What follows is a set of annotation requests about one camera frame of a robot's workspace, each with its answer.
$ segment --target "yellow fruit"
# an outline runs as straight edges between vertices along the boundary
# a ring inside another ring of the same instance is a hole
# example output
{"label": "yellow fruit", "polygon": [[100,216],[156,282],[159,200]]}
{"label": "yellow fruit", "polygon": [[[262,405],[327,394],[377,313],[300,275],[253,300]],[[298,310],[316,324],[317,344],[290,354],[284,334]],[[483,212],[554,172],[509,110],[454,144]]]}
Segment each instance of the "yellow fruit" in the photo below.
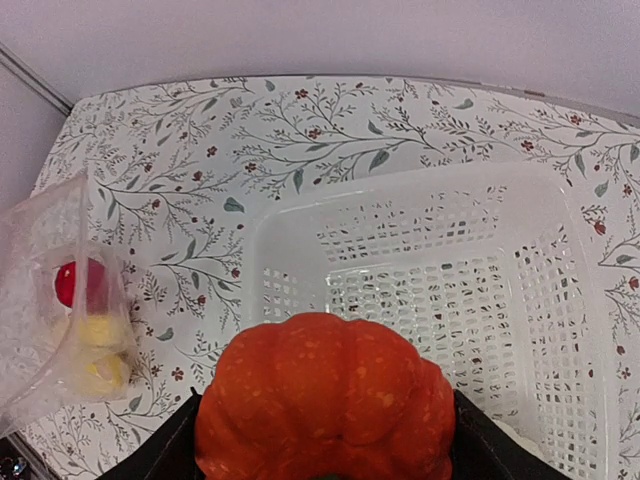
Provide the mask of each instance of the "yellow fruit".
{"label": "yellow fruit", "polygon": [[111,315],[89,315],[78,321],[78,337],[92,347],[117,347],[125,341],[125,325],[121,318]]}
{"label": "yellow fruit", "polygon": [[129,381],[129,366],[118,355],[106,355],[88,364],[78,378],[78,388],[89,397],[106,397],[118,393]]}

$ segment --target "plastic basket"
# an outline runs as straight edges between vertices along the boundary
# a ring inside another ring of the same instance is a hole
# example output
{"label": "plastic basket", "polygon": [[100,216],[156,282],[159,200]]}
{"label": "plastic basket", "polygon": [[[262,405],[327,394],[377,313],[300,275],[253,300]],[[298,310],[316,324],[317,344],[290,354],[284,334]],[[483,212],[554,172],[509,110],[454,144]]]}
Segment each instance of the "plastic basket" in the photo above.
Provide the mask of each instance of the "plastic basket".
{"label": "plastic basket", "polygon": [[615,375],[579,210],[551,172],[474,164],[279,202],[248,235],[244,326],[381,322],[575,479],[616,458]]}

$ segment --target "orange pumpkin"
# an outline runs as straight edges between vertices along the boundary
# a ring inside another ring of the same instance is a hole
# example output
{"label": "orange pumpkin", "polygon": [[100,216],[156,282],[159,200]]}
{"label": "orange pumpkin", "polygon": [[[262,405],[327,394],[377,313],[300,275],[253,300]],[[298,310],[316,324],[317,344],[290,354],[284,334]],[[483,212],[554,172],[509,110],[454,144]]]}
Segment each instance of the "orange pumpkin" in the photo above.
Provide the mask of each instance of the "orange pumpkin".
{"label": "orange pumpkin", "polygon": [[208,480],[450,480],[453,391],[378,323],[305,313],[237,335],[196,420]]}

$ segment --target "clear plastic bag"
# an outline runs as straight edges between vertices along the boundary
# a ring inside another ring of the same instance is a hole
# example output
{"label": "clear plastic bag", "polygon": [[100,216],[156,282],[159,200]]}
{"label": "clear plastic bag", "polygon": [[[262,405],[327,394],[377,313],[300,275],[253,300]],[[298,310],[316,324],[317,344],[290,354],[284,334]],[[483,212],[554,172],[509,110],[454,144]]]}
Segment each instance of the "clear plastic bag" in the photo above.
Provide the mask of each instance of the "clear plastic bag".
{"label": "clear plastic bag", "polygon": [[136,344],[121,264],[88,240],[87,202],[79,176],[0,217],[0,438],[126,392]]}

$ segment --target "leaf pattern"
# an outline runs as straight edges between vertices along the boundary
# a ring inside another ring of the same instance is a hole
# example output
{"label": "leaf pattern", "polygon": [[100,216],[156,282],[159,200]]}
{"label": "leaf pattern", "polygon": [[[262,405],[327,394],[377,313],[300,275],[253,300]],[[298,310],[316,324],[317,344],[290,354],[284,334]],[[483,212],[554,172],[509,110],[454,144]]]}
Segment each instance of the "leaf pattern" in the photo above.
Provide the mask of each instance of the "leaf pattern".
{"label": "leaf pattern", "polygon": [[81,100],[36,191],[88,171],[91,237],[130,252],[140,356],[127,399],[24,433],[62,478],[92,479],[204,388],[241,325],[245,212],[367,175],[508,159],[556,172],[591,229],[619,360],[616,474],[640,478],[639,158],[632,125],[402,78],[221,78]]}

